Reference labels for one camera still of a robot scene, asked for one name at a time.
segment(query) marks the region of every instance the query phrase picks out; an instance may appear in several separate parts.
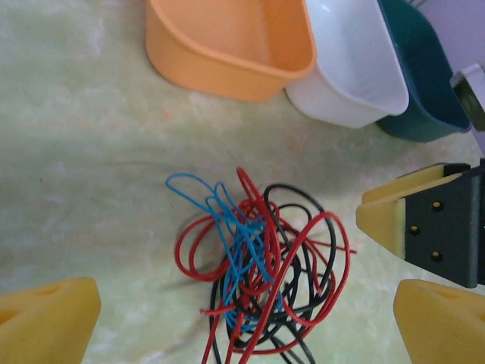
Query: white container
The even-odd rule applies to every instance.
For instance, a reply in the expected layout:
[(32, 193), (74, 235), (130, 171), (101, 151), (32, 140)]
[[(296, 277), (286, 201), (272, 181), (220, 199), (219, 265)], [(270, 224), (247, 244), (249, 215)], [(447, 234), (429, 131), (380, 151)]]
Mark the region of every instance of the white container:
[(317, 67), (286, 87), (309, 117), (360, 128), (400, 115), (409, 94), (377, 0), (306, 0)]

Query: marble surface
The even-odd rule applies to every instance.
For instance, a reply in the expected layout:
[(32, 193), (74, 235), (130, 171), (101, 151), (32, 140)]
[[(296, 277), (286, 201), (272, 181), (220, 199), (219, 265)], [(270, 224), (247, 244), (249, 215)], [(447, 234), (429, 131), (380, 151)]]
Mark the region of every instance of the marble surface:
[[(374, 125), (313, 121), (283, 93), (264, 104), (194, 93), (155, 72), (143, 40), (142, 0), (0, 0), (0, 293), (92, 276), (102, 313), (84, 364), (199, 362), (209, 286), (173, 260), (196, 210), (163, 182), (190, 171), (240, 196), (241, 165), (261, 187), (284, 181), (313, 193), (358, 250), (336, 308), (307, 340), (318, 362), (409, 363), (396, 286), (445, 281), (380, 248), (354, 211), (364, 191), (406, 172), (476, 165), (471, 133), (418, 145)], [(218, 256), (208, 249), (204, 259)]]

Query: red wire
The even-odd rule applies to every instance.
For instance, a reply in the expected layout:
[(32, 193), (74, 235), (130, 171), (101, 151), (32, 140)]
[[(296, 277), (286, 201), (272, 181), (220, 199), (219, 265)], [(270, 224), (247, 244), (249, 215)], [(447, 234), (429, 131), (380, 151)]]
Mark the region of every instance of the red wire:
[[(263, 306), (263, 311), (261, 314), (261, 318), (258, 320), (258, 324), (256, 325), (254, 334), (252, 335), (251, 339), (249, 340), (248, 346), (245, 350), (239, 350), (234, 347), (236, 339), (240, 336), (241, 327), (244, 324), (244, 315), (240, 313), (237, 316), (236, 320), (236, 327), (233, 330), (233, 333), (230, 336), (230, 344), (227, 348), (227, 355), (226, 355), (226, 364), (230, 362), (230, 359), (233, 353), (241, 353), (242, 357), (239, 361), (239, 364), (246, 364), (249, 360), (251, 355), (268, 355), (274, 353), (283, 353), (287, 350), (292, 349), (294, 346), (298, 344), (297, 340), (292, 341), (291, 343), (285, 345), (284, 347), (278, 347), (272, 350), (255, 350), (255, 347), (258, 343), (261, 334), (268, 323), (268, 319), (271, 314), (272, 307), (274, 306), (274, 302), (277, 298), (278, 293), (280, 292), (280, 286), (284, 281), (286, 273), (294, 260), (298, 250), (300, 249), (301, 245), (305, 244), (308, 248), (310, 253), (312, 267), (311, 272), (309, 274), (312, 276), (312, 280), (314, 282), (314, 287), (321, 293), (321, 284), (318, 282), (318, 260), (321, 260), (325, 265), (328, 264), (327, 260), (325, 259), (322, 252), (318, 249), (319, 246), (330, 246), (328, 243), (322, 243), (320, 241), (316, 241), (313, 239), (308, 238), (308, 234), (311, 229), (321, 220), (324, 219), (331, 219), (334, 220), (339, 227), (340, 233), (343, 238), (343, 247), (338, 246), (338, 250), (343, 250), (346, 254), (345, 258), (345, 266), (343, 270), (342, 277), (340, 279), (339, 285), (336, 285), (336, 278), (333, 271), (330, 272), (330, 279), (331, 279), (331, 289), (329, 295), (318, 311), (317, 315), (310, 320), (306, 320), (300, 318), (288, 305), (288, 303), (284, 300), (283, 301), (283, 309), (285, 310), (286, 314), (294, 321), (306, 327), (306, 330), (302, 332), (301, 337), (304, 339), (310, 331), (313, 329), (315, 325), (322, 322), (330, 313), (331, 309), (335, 305), (339, 295), (342, 292), (342, 289), (346, 283), (347, 277), (349, 275), (349, 268), (350, 268), (350, 255), (356, 253), (353, 249), (349, 247), (349, 240), (345, 229), (343, 227), (342, 222), (338, 219), (338, 217), (333, 214), (332, 212), (322, 212), (321, 214), (315, 216), (310, 222), (303, 228), (303, 230), (299, 234), (295, 234), (292, 232), (288, 232), (288, 235), (292, 235), (294, 241), (291, 243), (291, 248), (287, 253), (284, 261), (281, 257), (281, 250), (286, 249), (286, 245), (281, 243), (278, 238), (277, 233), (277, 226), (275, 225), (271, 213), (268, 211), (264, 200), (259, 193), (258, 189), (249, 178), (247, 173), (242, 168), (236, 169), (237, 175), (241, 182), (242, 188), (245, 190), (247, 199), (243, 200), (239, 205), (239, 210), (244, 214), (242, 216), (236, 209), (233, 209), (233, 214), (236, 215), (239, 223), (244, 224), (246, 219), (247, 220), (254, 220), (257, 217), (264, 216), (264, 220), (266, 221), (266, 227), (264, 229), (264, 252), (265, 252), (265, 267), (268, 271), (268, 274), (273, 278), (273, 283), (265, 283), (263, 281), (262, 273), (258, 270), (256, 265), (253, 265), (249, 270), (249, 285), (244, 284), (243, 282), (239, 285), (239, 290), (241, 293), (241, 297), (239, 301), (247, 310), (255, 310), (254, 307), (251, 305), (251, 300), (249, 297), (254, 297), (256, 301), (261, 299), (261, 295), (263, 293), (269, 292), (269, 297), (267, 302)], [(280, 218), (280, 213), (277, 205), (271, 202), (271, 208), (273, 209), (274, 215), (279, 219), (280, 224), (284, 227), (290, 227), (291, 225), (288, 224), (286, 221)], [(212, 215), (205, 216), (204, 218), (200, 218), (197, 221), (194, 221), (190, 224), (180, 235), (179, 239), (175, 244), (175, 262), (177, 267), (187, 276), (205, 282), (215, 282), (221, 279), (227, 271), (230, 269), (230, 261), (226, 259), (218, 268), (214, 271), (211, 271), (206, 274), (201, 274), (197, 271), (195, 265), (195, 256), (196, 251), (199, 248), (201, 242), (204, 240), (208, 232), (214, 228), (216, 225), (216, 221)], [(194, 239), (192, 246), (189, 250), (189, 268), (186, 268), (182, 263), (182, 259), (180, 257), (180, 251), (184, 240), (186, 239), (187, 235), (192, 232), (196, 228), (200, 228), (200, 232), (198, 233), (197, 237)], [(207, 345), (205, 347), (205, 352), (202, 357), (202, 364), (206, 364), (208, 361), (208, 356), (211, 352), (211, 346), (215, 340), (215, 334), (217, 330), (218, 322), (220, 321), (221, 315), (231, 310), (234, 310), (236, 306), (231, 304), (229, 306), (224, 306), (223, 302), (221, 301), (219, 307), (216, 309), (207, 309), (201, 310), (206, 315), (214, 316), (214, 324), (212, 325), (209, 338), (207, 341)]]

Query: dark teal container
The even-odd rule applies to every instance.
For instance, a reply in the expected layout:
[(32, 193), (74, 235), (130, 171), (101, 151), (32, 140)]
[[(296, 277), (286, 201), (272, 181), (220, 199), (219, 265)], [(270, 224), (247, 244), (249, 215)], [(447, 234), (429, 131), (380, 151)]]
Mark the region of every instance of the dark teal container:
[(379, 1), (408, 85), (409, 107), (377, 125), (394, 137), (422, 143), (468, 132), (471, 122), (449, 84), (453, 72), (434, 28), (403, 0)]

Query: wire bundle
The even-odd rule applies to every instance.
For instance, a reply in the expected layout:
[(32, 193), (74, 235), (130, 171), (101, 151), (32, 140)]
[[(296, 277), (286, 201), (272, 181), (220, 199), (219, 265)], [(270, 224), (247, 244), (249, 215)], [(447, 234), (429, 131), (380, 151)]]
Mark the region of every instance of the wire bundle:
[[(355, 251), (349, 248), (341, 221), (332, 212), (326, 212), (307, 193), (287, 184), (272, 184), (261, 195), (242, 168), (237, 168), (236, 172), (247, 195), (247, 199), (238, 205), (221, 182), (211, 187), (193, 174), (179, 173), (171, 175), (165, 183), (169, 189), (207, 213), (190, 224), (175, 245), (178, 268), (191, 278), (213, 283), (210, 308), (202, 310), (209, 317), (210, 326), (202, 363), (208, 361), (211, 348), (216, 363), (223, 362), (215, 337), (222, 315), (230, 339), (226, 364), (230, 363), (233, 353), (242, 354), (239, 361), (242, 364), (247, 363), (251, 355), (274, 353), (279, 353), (287, 363), (292, 362), (290, 358), (298, 364), (304, 363), (292, 350), (297, 345), (302, 348), (308, 361), (315, 363), (303, 339), (327, 317), (335, 305), (349, 274), (350, 254)], [(190, 178), (206, 187), (209, 194), (204, 203), (174, 187), (172, 181), (177, 178)], [(312, 216), (309, 209), (297, 203), (277, 206), (269, 198), (274, 190), (288, 190), (304, 197), (318, 210), (318, 214)], [(301, 209), (307, 216), (307, 225), (301, 231), (280, 216), (283, 209), (290, 208)], [(308, 236), (319, 221), (325, 221), (330, 243), (322, 243)], [(336, 245), (333, 223), (339, 228), (344, 247)], [(190, 247), (189, 267), (186, 268), (180, 257), (181, 246), (187, 235), (196, 228), (201, 230)], [(214, 271), (200, 273), (194, 262), (196, 251), (214, 228), (224, 246), (225, 255)], [(224, 230), (229, 232), (229, 239)], [(318, 249), (320, 246), (330, 248), (328, 259)], [(345, 252), (346, 259), (342, 278), (337, 284), (333, 263), (338, 249)], [(319, 261), (325, 265), (323, 273), (318, 272)], [(308, 282), (308, 292), (305, 292), (308, 302), (295, 307), (303, 279)], [(276, 336), (284, 328), (294, 337), (288, 344)], [(260, 349), (265, 343), (271, 343), (273, 348)]]

